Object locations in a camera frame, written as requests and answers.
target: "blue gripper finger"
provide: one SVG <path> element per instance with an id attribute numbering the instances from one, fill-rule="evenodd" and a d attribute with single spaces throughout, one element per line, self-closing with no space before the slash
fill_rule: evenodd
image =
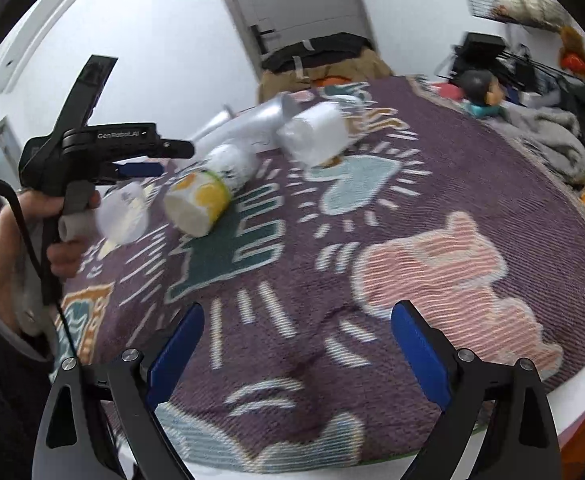
<path id="1" fill-rule="evenodd" d="M 423 321 L 425 330 L 432 330 Z M 446 367 L 428 342 L 427 336 L 401 303 L 393 307 L 391 329 L 424 395 L 430 402 L 445 410 L 451 400 Z"/>
<path id="2" fill-rule="evenodd" d="M 118 164 L 117 171 L 126 178 L 161 176 L 166 171 L 159 162 L 126 162 Z"/>
<path id="3" fill-rule="evenodd" d="M 151 411 L 167 402 L 204 333 L 204 309 L 195 303 L 148 369 L 146 403 Z"/>

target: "door handle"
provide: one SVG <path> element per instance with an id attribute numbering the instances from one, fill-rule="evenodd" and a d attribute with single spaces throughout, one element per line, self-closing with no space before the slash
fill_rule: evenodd
<path id="1" fill-rule="evenodd" d="M 270 28 L 269 30 L 259 30 L 259 25 L 250 25 L 250 32 L 252 32 L 252 35 L 255 38 L 256 46 L 259 47 L 259 52 L 261 55 L 263 56 L 268 54 L 268 49 L 264 44 L 262 36 L 265 36 L 266 34 L 273 34 L 276 32 L 276 30 L 274 30 L 274 28 Z"/>

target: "pink pattern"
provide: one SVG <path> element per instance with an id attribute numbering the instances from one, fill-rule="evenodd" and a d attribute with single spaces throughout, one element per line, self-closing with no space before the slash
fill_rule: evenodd
<path id="1" fill-rule="evenodd" d="M 364 312 L 388 318 L 399 300 L 421 315 L 456 347 L 486 361 L 535 362 L 546 379 L 559 370 L 561 346 L 542 341 L 543 327 L 519 298 L 497 297 L 492 283 L 508 271 L 496 247 L 465 212 L 448 216 L 446 227 L 362 251 L 352 276 Z"/>

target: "black clothes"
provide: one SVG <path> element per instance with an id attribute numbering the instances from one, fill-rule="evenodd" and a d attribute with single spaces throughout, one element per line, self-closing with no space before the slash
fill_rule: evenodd
<path id="1" fill-rule="evenodd" d="M 315 68 L 357 58 L 361 56 L 362 48 L 373 49 L 373 46 L 366 38 L 340 32 L 285 46 L 272 53 L 261 66 L 274 74 L 289 72 L 295 70 L 294 57 L 297 56 L 304 68 Z"/>
<path id="2" fill-rule="evenodd" d="M 34 443 L 50 392 L 42 357 L 0 321 L 0 479 L 30 480 Z"/>

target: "screw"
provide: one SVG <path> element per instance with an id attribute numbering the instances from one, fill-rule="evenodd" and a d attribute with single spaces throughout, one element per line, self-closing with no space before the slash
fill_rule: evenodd
<path id="1" fill-rule="evenodd" d="M 77 365 L 77 360 L 74 357 L 68 357 L 61 363 L 61 368 L 64 370 L 72 370 Z"/>
<path id="2" fill-rule="evenodd" d="M 533 364 L 533 362 L 524 357 L 523 359 L 519 360 L 519 365 L 524 369 L 524 370 L 528 370 L 529 372 L 535 369 L 535 365 Z"/>
<path id="3" fill-rule="evenodd" d="M 122 359 L 127 363 L 134 361 L 137 357 L 139 357 L 139 350 L 137 348 L 128 348 L 127 350 L 124 350 L 124 353 L 122 354 Z"/>
<path id="4" fill-rule="evenodd" d="M 470 363 L 475 358 L 474 352 L 472 350 L 468 350 L 467 348 L 462 348 L 457 352 L 457 355 L 462 361 L 466 361 L 467 363 Z"/>

